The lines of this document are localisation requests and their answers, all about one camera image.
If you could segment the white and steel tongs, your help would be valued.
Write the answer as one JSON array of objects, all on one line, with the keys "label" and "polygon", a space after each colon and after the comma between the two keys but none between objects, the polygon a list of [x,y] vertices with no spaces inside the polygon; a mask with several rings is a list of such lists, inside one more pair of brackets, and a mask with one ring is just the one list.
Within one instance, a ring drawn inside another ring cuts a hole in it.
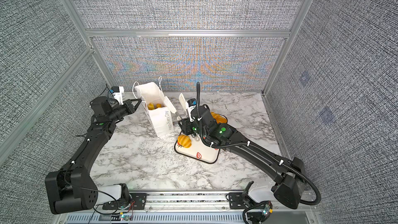
[{"label": "white and steel tongs", "polygon": [[172,114],[173,115],[173,123],[177,123],[178,121],[180,121],[181,119],[184,119],[184,118],[189,118],[187,109],[185,108],[185,106],[183,106],[180,103],[179,95],[180,95],[179,92],[166,92],[165,93],[165,96],[167,96],[169,98],[169,100],[174,105],[174,107],[177,111],[176,114]]}]

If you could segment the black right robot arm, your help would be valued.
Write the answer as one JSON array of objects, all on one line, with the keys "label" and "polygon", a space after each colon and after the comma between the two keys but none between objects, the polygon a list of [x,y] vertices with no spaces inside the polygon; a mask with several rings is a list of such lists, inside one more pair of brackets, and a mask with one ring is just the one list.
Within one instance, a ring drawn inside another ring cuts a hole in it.
[{"label": "black right robot arm", "polygon": [[197,83],[196,91],[190,117],[179,121],[183,134],[195,134],[204,146],[234,153],[265,172],[275,182],[271,188],[274,197],[288,208],[296,209],[299,204],[314,206],[321,202],[321,192],[306,176],[301,159],[279,156],[252,142],[228,123],[218,123],[208,106],[200,104],[200,83]]}]

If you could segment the long twisted bread loaf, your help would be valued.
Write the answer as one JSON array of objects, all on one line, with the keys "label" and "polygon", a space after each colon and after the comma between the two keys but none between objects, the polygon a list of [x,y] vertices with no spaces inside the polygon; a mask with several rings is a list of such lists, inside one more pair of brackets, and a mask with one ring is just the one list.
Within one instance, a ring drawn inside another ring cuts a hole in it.
[{"label": "long twisted bread loaf", "polygon": [[228,119],[224,115],[220,115],[214,112],[211,112],[211,115],[216,120],[217,123],[228,123]]}]

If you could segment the white paper gift bag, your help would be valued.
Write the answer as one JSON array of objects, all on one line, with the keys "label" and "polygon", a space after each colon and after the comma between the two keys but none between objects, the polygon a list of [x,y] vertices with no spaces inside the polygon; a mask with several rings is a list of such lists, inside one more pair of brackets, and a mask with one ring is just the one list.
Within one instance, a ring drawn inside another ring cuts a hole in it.
[{"label": "white paper gift bag", "polygon": [[[162,76],[158,78],[158,83],[150,82],[139,84],[134,82],[132,92],[136,99],[142,100],[142,106],[149,119],[156,135],[165,136],[174,131],[171,110],[164,103],[165,95],[161,87]],[[149,110],[147,105],[153,103],[155,110]],[[162,104],[164,107],[156,108],[156,104]]]}]

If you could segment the large striped croissant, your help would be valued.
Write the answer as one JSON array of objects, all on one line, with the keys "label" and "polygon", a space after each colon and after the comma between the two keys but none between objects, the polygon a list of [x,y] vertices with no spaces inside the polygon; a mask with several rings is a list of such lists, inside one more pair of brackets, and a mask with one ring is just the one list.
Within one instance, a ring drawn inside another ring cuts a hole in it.
[{"label": "large striped croissant", "polygon": [[155,110],[155,105],[153,104],[153,103],[149,103],[148,105],[147,105],[147,107],[148,107],[148,109],[151,111],[151,110]]}]

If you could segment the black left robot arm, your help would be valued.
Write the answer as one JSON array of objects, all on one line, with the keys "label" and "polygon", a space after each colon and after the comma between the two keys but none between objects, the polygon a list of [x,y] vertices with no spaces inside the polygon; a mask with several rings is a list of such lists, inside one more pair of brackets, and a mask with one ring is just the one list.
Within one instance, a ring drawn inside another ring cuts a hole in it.
[{"label": "black left robot arm", "polygon": [[108,197],[106,201],[115,202],[118,207],[131,202],[126,184],[118,184],[118,194],[113,196],[97,188],[90,171],[100,151],[114,134],[116,124],[125,116],[135,113],[141,102],[140,99],[133,99],[119,104],[117,100],[106,96],[99,96],[90,102],[94,114],[85,140],[68,163],[45,178],[53,214],[91,209],[101,203],[101,197]]}]

